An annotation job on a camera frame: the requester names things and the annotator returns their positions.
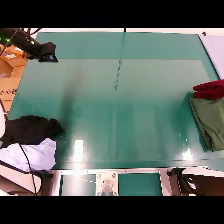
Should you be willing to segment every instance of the dark red garment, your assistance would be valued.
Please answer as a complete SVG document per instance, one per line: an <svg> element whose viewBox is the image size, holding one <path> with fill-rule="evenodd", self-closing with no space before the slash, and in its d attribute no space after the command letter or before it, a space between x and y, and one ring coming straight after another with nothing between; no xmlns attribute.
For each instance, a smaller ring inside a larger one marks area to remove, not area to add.
<svg viewBox="0 0 224 224"><path fill-rule="evenodd" d="M224 80L207 82L193 87L195 98L218 99L224 97Z"/></svg>

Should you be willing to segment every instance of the black cloth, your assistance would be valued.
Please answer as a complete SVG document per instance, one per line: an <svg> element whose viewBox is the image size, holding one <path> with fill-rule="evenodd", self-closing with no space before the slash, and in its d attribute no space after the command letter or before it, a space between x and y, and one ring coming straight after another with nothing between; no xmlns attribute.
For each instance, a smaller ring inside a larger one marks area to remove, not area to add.
<svg viewBox="0 0 224 224"><path fill-rule="evenodd" d="M5 126L5 134L0 138L3 142L2 148L14 143L39 145L45 138L53 138L63 132L57 120L33 115L7 120Z"/></svg>

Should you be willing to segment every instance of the folded clothing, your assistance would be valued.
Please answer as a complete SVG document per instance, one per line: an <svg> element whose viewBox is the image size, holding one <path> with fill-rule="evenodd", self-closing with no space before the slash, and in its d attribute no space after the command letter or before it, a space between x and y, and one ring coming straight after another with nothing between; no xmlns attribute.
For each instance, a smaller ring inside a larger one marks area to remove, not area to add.
<svg viewBox="0 0 224 224"><path fill-rule="evenodd" d="M189 99L199 129L211 151L224 149L224 99Z"/></svg>
<svg viewBox="0 0 224 224"><path fill-rule="evenodd" d="M203 83L193 87L195 98L219 99L224 97L224 80Z"/></svg>
<svg viewBox="0 0 224 224"><path fill-rule="evenodd" d="M32 170L50 170L55 165L56 142L46 138L39 145L21 145ZM19 144L0 149L0 160L20 170L29 172L27 159Z"/></svg>
<svg viewBox="0 0 224 224"><path fill-rule="evenodd" d="M23 116L15 120L7 120L5 133L0 138L3 148L14 143L38 145L46 138L53 138L63 132L60 123L55 119L47 120L38 116Z"/></svg>

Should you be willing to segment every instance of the stack of folded cloth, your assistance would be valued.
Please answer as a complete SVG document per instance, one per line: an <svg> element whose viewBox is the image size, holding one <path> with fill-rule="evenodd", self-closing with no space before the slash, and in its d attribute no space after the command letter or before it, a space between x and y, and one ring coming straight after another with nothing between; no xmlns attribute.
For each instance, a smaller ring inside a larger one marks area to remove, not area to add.
<svg viewBox="0 0 224 224"><path fill-rule="evenodd" d="M202 136L211 151L224 150L224 80L194 86L189 99Z"/></svg>

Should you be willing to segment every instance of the metal bracket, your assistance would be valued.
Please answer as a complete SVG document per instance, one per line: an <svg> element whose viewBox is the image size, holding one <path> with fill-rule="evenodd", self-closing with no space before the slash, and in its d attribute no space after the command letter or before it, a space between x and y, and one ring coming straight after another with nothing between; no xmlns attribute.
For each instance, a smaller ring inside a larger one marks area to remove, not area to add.
<svg viewBox="0 0 224 224"><path fill-rule="evenodd" d="M96 174L96 196L118 196L118 173Z"/></svg>

